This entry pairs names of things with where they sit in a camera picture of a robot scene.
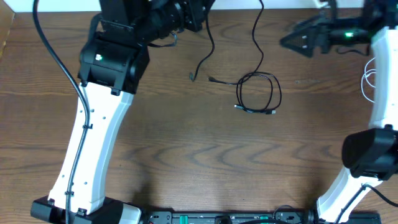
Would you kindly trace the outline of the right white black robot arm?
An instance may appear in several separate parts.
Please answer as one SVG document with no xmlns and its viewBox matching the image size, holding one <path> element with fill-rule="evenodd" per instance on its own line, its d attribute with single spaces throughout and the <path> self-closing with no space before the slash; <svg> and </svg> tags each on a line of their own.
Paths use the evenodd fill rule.
<svg viewBox="0 0 398 224">
<path fill-rule="evenodd" d="M 374 56 L 374 103 L 368 129 L 347 136 L 343 167 L 330 188 L 318 197 L 302 223 L 348 223 L 351 212 L 369 191 L 397 174 L 397 1 L 365 1 L 359 17 L 319 14 L 299 23 L 281 46 L 312 57 L 315 47 L 327 54 L 334 45 L 366 44 Z"/>
</svg>

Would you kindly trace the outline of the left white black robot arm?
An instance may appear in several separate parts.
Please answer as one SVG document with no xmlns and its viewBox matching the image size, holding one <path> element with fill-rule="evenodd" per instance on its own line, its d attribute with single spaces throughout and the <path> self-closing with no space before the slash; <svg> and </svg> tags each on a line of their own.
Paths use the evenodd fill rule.
<svg viewBox="0 0 398 224">
<path fill-rule="evenodd" d="M 71 78 L 78 106 L 60 174 L 32 217 L 49 223 L 140 223 L 142 211 L 105 195 L 120 125 L 149 64 L 149 47 L 184 30 L 197 32 L 212 0 L 101 1 Z"/>
</svg>

